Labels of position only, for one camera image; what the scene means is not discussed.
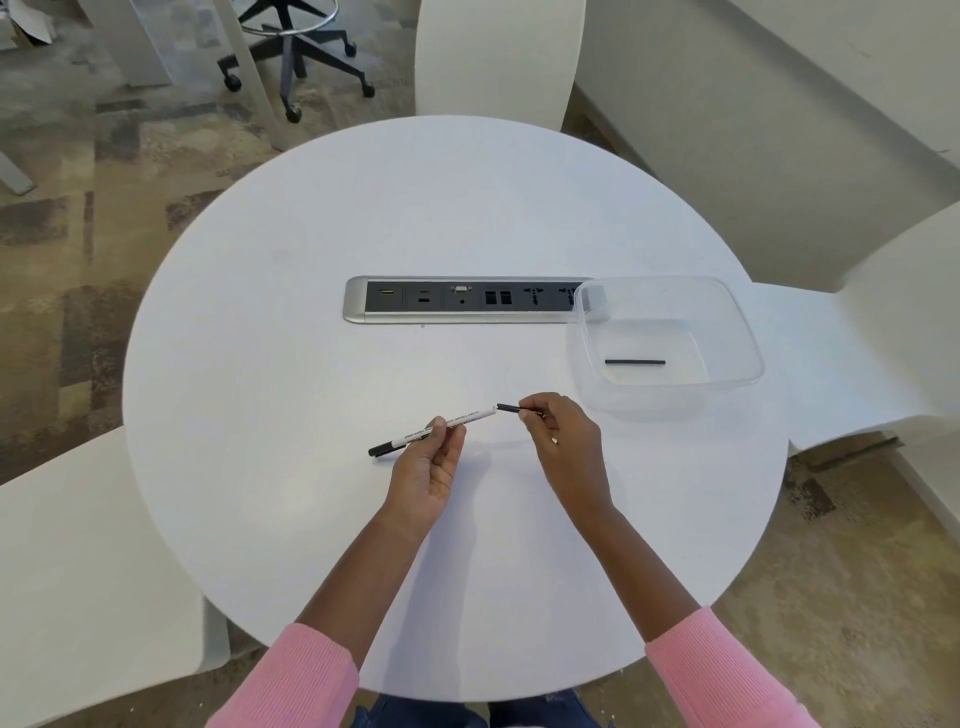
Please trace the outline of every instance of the hand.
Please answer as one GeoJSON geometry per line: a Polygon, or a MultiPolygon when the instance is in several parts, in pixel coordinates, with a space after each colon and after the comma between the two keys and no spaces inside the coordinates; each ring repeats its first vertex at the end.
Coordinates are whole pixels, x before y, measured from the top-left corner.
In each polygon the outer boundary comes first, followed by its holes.
{"type": "Polygon", "coordinates": [[[433,431],[425,439],[410,443],[396,459],[378,518],[411,538],[425,539],[450,498],[466,437],[463,425],[447,429],[444,418],[436,418],[433,431]]]}
{"type": "Polygon", "coordinates": [[[520,419],[534,440],[547,482],[578,528],[615,512],[600,427],[570,397],[541,392],[525,397],[520,407],[542,410],[540,417],[522,409],[520,419]]]}

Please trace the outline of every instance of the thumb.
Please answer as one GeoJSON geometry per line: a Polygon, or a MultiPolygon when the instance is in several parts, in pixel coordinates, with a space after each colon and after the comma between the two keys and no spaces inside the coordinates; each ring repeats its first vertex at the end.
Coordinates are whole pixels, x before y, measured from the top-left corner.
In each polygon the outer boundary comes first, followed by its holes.
{"type": "Polygon", "coordinates": [[[437,454],[437,450],[440,449],[446,439],[446,420],[438,416],[433,419],[431,424],[433,429],[430,430],[429,435],[416,443],[411,443],[411,448],[416,450],[419,457],[432,458],[437,454]]]}
{"type": "Polygon", "coordinates": [[[538,455],[543,457],[547,452],[550,452],[552,448],[557,446],[556,443],[553,442],[553,438],[550,437],[550,430],[547,429],[543,417],[536,412],[531,412],[529,409],[521,409],[519,417],[520,420],[527,425],[527,431],[534,440],[538,455]]]}

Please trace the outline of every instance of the person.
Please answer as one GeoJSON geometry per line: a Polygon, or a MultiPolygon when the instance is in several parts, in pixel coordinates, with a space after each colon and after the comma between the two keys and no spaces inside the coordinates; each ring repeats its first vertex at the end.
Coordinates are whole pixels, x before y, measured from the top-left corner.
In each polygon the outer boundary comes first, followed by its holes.
{"type": "MultiPolygon", "coordinates": [[[[580,405],[549,392],[519,406],[547,482],[610,578],[687,725],[815,727],[806,709],[709,607],[700,607],[613,505],[600,428],[580,405]]],[[[373,637],[456,487],[466,437],[463,425],[448,429],[437,418],[426,439],[407,446],[383,506],[209,728],[340,725],[373,637]]],[[[599,728],[573,690],[491,703],[490,718],[491,728],[599,728]]],[[[369,711],[357,709],[352,728],[486,725],[463,705],[381,695],[369,711]]]]}

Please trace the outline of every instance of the power outlet panel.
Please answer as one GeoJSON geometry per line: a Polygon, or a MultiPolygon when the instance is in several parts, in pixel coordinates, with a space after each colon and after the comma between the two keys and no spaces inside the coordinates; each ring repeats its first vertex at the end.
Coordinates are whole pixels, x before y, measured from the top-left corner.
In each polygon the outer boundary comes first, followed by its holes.
{"type": "Polygon", "coordinates": [[[563,323],[585,279],[407,279],[347,281],[344,318],[355,324],[563,323]]]}

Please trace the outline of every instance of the floor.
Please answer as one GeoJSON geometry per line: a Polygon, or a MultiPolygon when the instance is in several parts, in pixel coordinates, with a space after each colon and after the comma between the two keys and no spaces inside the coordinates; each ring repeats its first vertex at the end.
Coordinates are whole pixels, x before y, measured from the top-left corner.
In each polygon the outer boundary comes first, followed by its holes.
{"type": "MultiPolygon", "coordinates": [[[[65,0],[47,2],[58,43],[0,54],[12,91],[0,148],[38,183],[22,198],[0,190],[0,483],[121,424],[124,352],[156,266],[223,189],[276,155],[244,92],[218,78],[225,42],[206,2],[137,0],[174,86],[125,88],[65,0]]],[[[413,113],[418,9],[344,3],[376,96],[308,63],[298,140],[413,113]]],[[[275,98],[276,72],[261,69],[275,98]]],[[[564,130],[610,148],[577,109],[564,130]]],[[[960,725],[960,549],[884,456],[814,472],[849,447],[788,464],[767,532],[716,611],[825,726],[960,725]]],[[[51,725],[202,726],[261,653],[51,725]]],[[[645,661],[580,692],[602,722],[682,725],[645,661]]]]}

